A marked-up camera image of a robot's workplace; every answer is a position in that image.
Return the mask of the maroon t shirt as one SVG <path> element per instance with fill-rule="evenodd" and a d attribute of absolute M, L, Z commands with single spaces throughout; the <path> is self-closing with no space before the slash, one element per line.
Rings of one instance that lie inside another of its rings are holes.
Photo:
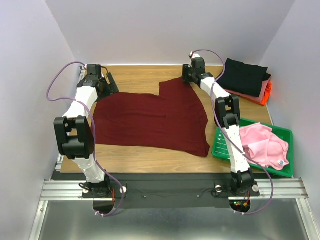
<path fill-rule="evenodd" d="M 206 157 L 208 117 L 189 83 L 159 83 L 159 94 L 119 92 L 99 101 L 93 114 L 96 143 L 183 151 Z"/>

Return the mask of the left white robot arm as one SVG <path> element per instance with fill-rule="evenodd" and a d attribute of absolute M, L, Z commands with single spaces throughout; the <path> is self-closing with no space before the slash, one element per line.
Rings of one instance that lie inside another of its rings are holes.
<path fill-rule="evenodd" d="M 96 131 L 91 109 L 93 105 L 119 92 L 110 72 L 103 74 L 100 64 L 84 67 L 86 75 L 76 85 L 75 97 L 62 117 L 53 122 L 58 151 L 81 169 L 86 182 L 79 186 L 84 198 L 108 198 L 115 196 L 110 177 L 97 161 Z"/>

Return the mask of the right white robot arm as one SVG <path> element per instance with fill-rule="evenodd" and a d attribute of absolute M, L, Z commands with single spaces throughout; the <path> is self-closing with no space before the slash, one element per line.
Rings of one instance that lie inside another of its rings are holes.
<path fill-rule="evenodd" d="M 190 63 L 182 66 L 182 81 L 196 84 L 211 98 L 211 105 L 217 127 L 222 132 L 230 158 L 231 190 L 235 194 L 248 191 L 255 179 L 247 161 L 240 136 L 239 98 L 225 91 L 209 72 L 205 60 L 191 53 Z"/>

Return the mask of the folded black t shirt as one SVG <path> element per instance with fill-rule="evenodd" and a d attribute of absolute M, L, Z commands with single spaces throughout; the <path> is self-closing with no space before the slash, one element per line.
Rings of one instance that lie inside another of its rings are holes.
<path fill-rule="evenodd" d="M 268 67 L 245 64 L 228 58 L 224 74 L 217 83 L 225 90 L 259 97 L 263 82 L 268 81 L 270 77 Z"/>

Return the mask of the folded salmon pink t shirt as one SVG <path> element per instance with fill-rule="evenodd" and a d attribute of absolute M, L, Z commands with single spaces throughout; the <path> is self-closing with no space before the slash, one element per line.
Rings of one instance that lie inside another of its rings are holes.
<path fill-rule="evenodd" d="M 230 94 L 241 96 L 243 98 L 246 98 L 247 100 L 258 103 L 260 105 L 266 104 L 266 102 L 269 99 L 271 90 L 272 90 L 272 82 L 270 80 L 265 80 L 262 82 L 261 91 L 258 97 L 226 89 L 226 91 Z"/>

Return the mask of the folded orange t shirt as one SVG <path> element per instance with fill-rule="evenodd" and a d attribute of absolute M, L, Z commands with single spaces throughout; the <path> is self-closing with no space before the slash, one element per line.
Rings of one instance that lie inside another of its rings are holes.
<path fill-rule="evenodd" d="M 261 106 L 265 106 L 266 103 L 269 100 L 270 94 L 272 91 L 272 82 L 269 81 L 263 81 L 261 92 L 258 97 L 250 96 L 250 95 L 244 95 L 243 97 L 253 103 L 259 104 Z"/>

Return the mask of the left side aluminium rail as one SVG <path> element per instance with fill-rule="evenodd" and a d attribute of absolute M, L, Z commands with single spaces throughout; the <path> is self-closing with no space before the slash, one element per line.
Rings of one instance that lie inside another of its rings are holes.
<path fill-rule="evenodd" d="M 77 84 L 84 77 L 87 66 L 82 64 L 73 64 L 67 67 L 52 85 L 53 92 L 50 96 L 56 98 L 76 98 Z M 56 103 L 62 104 L 65 109 L 62 111 L 62 117 L 75 118 L 86 115 L 85 108 L 78 102 L 69 99 L 59 100 Z M 62 173 L 81 173 L 76 163 L 68 159 L 65 155 L 58 157 L 56 170 Z"/>

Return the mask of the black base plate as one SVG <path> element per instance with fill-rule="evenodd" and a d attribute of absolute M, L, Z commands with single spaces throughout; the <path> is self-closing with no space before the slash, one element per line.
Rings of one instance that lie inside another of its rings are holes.
<path fill-rule="evenodd" d="M 233 193 L 228 174 L 116 174 L 112 180 L 114 197 L 83 197 L 84 178 L 50 180 L 42 189 L 42 198 L 50 201 L 90 201 L 96 211 L 109 213 L 119 209 L 230 208 L 230 200 L 243 199 Z"/>

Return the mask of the aluminium frame rail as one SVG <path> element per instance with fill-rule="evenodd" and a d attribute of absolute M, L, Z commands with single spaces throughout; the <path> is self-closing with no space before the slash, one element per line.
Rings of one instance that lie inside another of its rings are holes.
<path fill-rule="evenodd" d="M 300 178 L 256 175 L 246 213 L 244 194 L 227 191 L 225 174 L 118 174 L 115 193 L 94 193 L 74 180 L 43 183 L 30 239 L 317 240 L 308 193 Z"/>

